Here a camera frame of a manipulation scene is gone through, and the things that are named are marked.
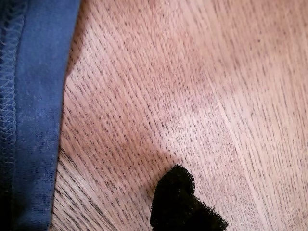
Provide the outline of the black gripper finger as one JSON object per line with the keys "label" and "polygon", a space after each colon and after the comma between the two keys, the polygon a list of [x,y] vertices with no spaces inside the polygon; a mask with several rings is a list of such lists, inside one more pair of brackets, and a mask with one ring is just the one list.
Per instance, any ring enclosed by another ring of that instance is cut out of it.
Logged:
{"label": "black gripper finger", "polygon": [[151,207],[153,231],[225,231],[228,223],[195,195],[194,178],[175,165],[158,182]]}

